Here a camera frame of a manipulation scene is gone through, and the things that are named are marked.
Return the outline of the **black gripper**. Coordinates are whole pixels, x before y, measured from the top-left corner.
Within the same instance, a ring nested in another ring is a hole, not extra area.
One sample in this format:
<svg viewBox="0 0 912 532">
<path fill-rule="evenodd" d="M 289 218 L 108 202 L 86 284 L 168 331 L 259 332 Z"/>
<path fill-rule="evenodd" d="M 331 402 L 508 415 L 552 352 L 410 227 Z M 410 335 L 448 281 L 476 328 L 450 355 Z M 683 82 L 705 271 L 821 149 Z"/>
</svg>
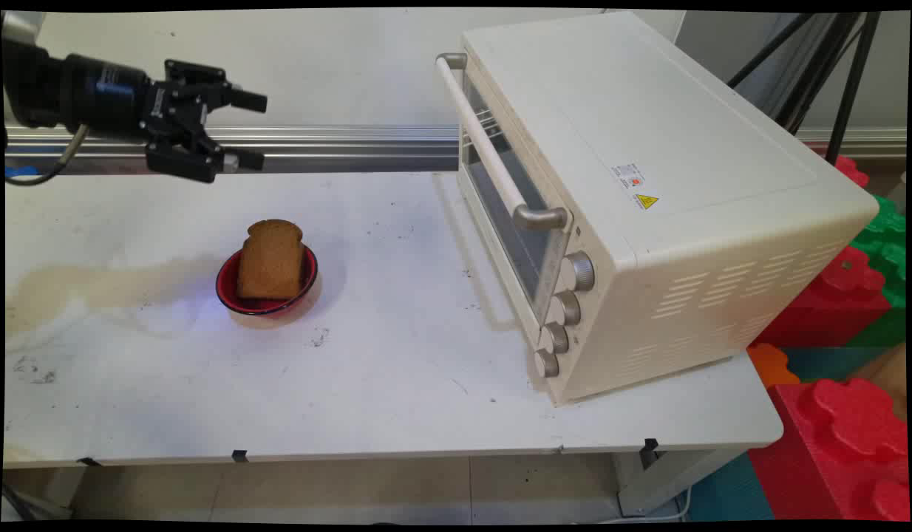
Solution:
<svg viewBox="0 0 912 532">
<path fill-rule="evenodd" d="M 148 141 L 146 165 L 155 173 L 212 184 L 220 173 L 262 171 L 262 152 L 223 147 L 202 125 L 169 128 L 153 104 L 158 95 L 168 93 L 176 102 L 204 103 L 208 111 L 232 106 L 266 112 L 267 95 L 244 90 L 219 67 L 177 60 L 163 65 L 165 80 L 155 81 L 128 65 L 68 55 L 61 61 L 58 80 L 58 122 L 71 134 L 86 126 L 105 137 Z"/>
</svg>

